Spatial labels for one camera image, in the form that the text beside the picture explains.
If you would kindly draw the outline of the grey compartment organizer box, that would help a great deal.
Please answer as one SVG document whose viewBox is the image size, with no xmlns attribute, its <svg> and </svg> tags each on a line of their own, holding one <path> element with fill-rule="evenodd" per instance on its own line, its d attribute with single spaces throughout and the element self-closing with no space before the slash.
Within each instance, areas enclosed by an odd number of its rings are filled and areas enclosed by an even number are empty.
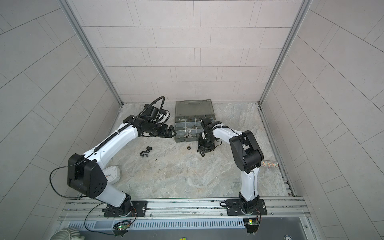
<svg viewBox="0 0 384 240">
<path fill-rule="evenodd" d="M 176 143 L 197 141 L 203 127 L 201 119 L 216 120 L 211 100 L 176 101 L 175 130 Z"/>
</svg>

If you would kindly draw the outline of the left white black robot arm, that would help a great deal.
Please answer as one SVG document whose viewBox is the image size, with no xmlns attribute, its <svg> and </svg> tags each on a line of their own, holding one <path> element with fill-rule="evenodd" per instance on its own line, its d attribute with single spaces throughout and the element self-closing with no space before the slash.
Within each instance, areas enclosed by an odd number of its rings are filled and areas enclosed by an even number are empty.
<svg viewBox="0 0 384 240">
<path fill-rule="evenodd" d="M 70 188 L 114 208 L 121 208 L 130 196 L 108 182 L 103 170 L 108 162 L 132 140 L 148 134 L 150 137 L 173 138 L 173 126 L 166 124 L 170 112 L 152 105 L 145 105 L 138 115 L 124 119 L 119 128 L 103 142 L 82 155 L 73 154 L 68 160 L 67 184 Z"/>
</svg>

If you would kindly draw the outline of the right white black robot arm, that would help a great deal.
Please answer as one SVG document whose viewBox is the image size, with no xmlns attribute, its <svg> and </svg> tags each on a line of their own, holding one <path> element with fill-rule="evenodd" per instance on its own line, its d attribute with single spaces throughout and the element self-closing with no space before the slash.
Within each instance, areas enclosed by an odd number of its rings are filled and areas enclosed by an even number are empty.
<svg viewBox="0 0 384 240">
<path fill-rule="evenodd" d="M 255 211 L 260 202 L 257 190 L 259 168 L 264 154 L 254 136 L 247 130 L 235 131 L 222 122 L 212 122 L 209 118 L 200 119 L 203 132 L 198 138 L 198 153 L 204 156 L 215 150 L 215 142 L 225 142 L 231 147 L 234 162 L 241 171 L 240 206 L 245 213 Z"/>
</svg>

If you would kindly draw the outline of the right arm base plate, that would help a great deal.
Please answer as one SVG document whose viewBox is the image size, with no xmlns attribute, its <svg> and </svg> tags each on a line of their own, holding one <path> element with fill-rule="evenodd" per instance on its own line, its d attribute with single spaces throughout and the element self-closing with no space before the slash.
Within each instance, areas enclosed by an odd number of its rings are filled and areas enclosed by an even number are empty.
<svg viewBox="0 0 384 240">
<path fill-rule="evenodd" d="M 220 206 L 227 210 L 228 216 L 266 216 L 268 214 L 263 199 L 248 202 L 240 199 L 224 200 L 220 202 Z"/>
</svg>

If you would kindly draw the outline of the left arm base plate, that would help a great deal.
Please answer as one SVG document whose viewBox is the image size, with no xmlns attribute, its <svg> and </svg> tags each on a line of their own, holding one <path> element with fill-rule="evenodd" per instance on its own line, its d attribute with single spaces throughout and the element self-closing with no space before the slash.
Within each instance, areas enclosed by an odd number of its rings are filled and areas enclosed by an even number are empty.
<svg viewBox="0 0 384 240">
<path fill-rule="evenodd" d="M 147 201 L 124 202 L 120 207 L 113 207 L 107 204 L 106 208 L 102 209 L 102 212 L 105 218 L 144 217 L 147 205 Z"/>
</svg>

